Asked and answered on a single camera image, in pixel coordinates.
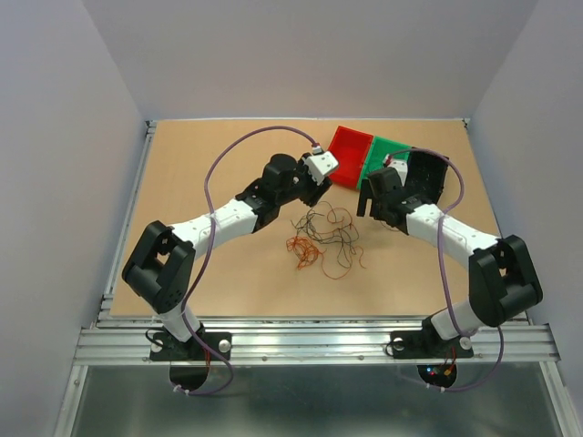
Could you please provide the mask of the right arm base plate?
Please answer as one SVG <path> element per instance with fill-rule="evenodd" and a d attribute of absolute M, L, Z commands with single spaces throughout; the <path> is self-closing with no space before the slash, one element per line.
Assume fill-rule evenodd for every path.
<path fill-rule="evenodd" d="M 442 340 L 438 335 L 424 335 L 420 330 L 393 331 L 384 347 L 385 353 L 396 360 L 429 360 L 474 357 L 472 348 L 464 349 L 458 338 Z"/>

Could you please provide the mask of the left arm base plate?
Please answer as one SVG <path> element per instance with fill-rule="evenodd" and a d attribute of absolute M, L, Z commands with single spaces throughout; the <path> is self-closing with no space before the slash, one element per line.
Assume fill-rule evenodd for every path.
<path fill-rule="evenodd" d="M 232 336 L 229 332 L 205 331 L 199 336 L 210 349 L 226 360 L 230 359 Z M 147 330 L 145 337 L 150 343 L 149 359 L 151 361 L 213 361 L 216 359 L 194 338 L 181 342 L 165 329 Z"/>

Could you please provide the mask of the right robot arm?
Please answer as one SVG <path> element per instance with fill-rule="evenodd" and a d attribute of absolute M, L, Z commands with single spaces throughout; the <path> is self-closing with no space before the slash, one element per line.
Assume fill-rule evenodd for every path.
<path fill-rule="evenodd" d="M 396 359 L 439 358 L 480 328 L 497 328 L 543 299 L 524 240 L 486 234 L 451 217 L 404 186 L 395 168 L 376 170 L 364 179 L 357 214 L 431 244 L 440 266 L 449 256 L 468 274 L 466 300 L 453 303 L 447 298 L 445 308 L 425 318 L 420 330 L 392 334 L 386 350 Z"/>

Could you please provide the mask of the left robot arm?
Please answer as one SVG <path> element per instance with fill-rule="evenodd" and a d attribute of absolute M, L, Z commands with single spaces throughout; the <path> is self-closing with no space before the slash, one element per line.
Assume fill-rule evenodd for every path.
<path fill-rule="evenodd" d="M 220 208 L 166 226 L 146 226 L 122 270 L 122 279 L 159 316 L 167 340 L 156 344 L 191 359 L 202 350 L 204 329 L 187 306 L 192 267 L 210 261 L 213 249 L 271 224 L 282 206 L 299 200 L 315 206 L 330 188 L 339 163 L 331 152 L 306 153 L 299 159 L 276 154 L 261 177 Z"/>

